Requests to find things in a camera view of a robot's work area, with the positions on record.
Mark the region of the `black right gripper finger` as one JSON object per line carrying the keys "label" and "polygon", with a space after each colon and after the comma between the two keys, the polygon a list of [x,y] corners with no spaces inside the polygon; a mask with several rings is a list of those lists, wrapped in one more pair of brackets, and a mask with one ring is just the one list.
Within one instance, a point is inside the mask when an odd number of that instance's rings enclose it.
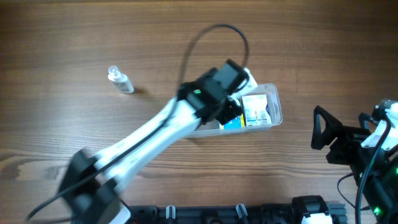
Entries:
{"label": "black right gripper finger", "polygon": [[[320,118],[325,121],[324,130],[321,129]],[[321,106],[316,106],[313,110],[312,149],[321,150],[324,146],[329,145],[337,137],[342,127],[343,124],[338,119]]]}
{"label": "black right gripper finger", "polygon": [[358,116],[359,125],[362,129],[369,129],[368,123],[373,122],[371,115],[367,113],[360,113]]}

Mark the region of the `blue yellow cough drops bag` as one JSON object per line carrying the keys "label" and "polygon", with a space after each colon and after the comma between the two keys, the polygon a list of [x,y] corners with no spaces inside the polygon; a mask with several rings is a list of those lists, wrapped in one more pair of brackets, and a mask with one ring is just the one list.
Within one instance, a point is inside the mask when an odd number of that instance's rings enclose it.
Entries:
{"label": "blue yellow cough drops bag", "polygon": [[219,124],[220,129],[240,129],[245,127],[244,116],[243,114],[233,118],[228,121],[226,124]]}

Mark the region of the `white lotion bottle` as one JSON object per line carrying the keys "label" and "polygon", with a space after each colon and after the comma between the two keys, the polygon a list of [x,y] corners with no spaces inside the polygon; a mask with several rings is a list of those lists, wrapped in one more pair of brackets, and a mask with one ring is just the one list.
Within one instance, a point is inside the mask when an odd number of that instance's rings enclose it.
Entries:
{"label": "white lotion bottle", "polygon": [[115,65],[108,68],[108,80],[120,93],[130,94],[134,92],[134,87],[128,76],[122,73]]}

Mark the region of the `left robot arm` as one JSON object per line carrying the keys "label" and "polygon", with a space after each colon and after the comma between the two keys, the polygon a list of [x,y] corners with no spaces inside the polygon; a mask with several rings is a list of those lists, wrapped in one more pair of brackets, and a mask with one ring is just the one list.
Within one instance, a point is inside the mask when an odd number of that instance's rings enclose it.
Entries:
{"label": "left robot arm", "polygon": [[133,177],[174,142],[214,119],[220,123],[241,113],[239,96],[251,90],[250,71],[232,60],[212,68],[177,94],[150,121],[94,156],[76,152],[59,193],[77,223],[126,223],[132,213],[120,194]]}

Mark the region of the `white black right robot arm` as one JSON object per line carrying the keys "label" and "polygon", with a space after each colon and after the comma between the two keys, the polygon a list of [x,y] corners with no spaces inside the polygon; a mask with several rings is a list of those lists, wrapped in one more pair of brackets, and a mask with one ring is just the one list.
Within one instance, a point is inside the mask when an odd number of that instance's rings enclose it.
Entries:
{"label": "white black right robot arm", "polygon": [[360,223],[366,200],[377,223],[397,223],[397,102],[382,100],[360,126],[345,126],[321,106],[313,110],[312,149],[329,146],[330,164],[349,166],[357,185],[353,205]]}

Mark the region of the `clear plastic container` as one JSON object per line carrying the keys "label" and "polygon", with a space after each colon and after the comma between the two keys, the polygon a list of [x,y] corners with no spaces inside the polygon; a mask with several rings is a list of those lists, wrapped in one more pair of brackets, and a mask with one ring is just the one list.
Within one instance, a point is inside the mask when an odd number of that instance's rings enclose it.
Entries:
{"label": "clear plastic container", "polygon": [[[220,129],[219,122],[217,120],[211,121],[204,126],[200,126],[196,131],[188,135],[189,138],[203,138],[203,137],[211,137],[211,136],[220,136],[227,134],[241,134],[248,132],[256,132],[256,131],[267,131],[274,126],[278,126],[281,124],[282,117],[282,109],[280,105],[279,95],[277,92],[277,88],[275,85],[271,83],[260,84],[258,87],[253,90],[248,95],[266,95],[268,102],[268,110],[271,116],[271,124],[260,125],[260,126],[246,126],[240,129]],[[243,104],[240,97],[240,104],[243,108]]]}

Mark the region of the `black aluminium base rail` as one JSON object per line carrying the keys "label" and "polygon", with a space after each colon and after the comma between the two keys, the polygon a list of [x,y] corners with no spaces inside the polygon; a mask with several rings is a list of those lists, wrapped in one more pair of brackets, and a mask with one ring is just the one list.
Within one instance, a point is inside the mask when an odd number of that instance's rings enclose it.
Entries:
{"label": "black aluminium base rail", "polygon": [[[130,206],[133,214],[133,223],[178,223],[178,224],[201,224],[205,223],[206,217],[218,218],[225,224],[243,223],[239,218],[235,206],[227,207],[177,207],[175,218],[166,217],[166,208],[155,205]],[[293,206],[289,203],[267,203],[246,207],[248,213],[247,221],[253,224],[271,223],[300,223]]]}

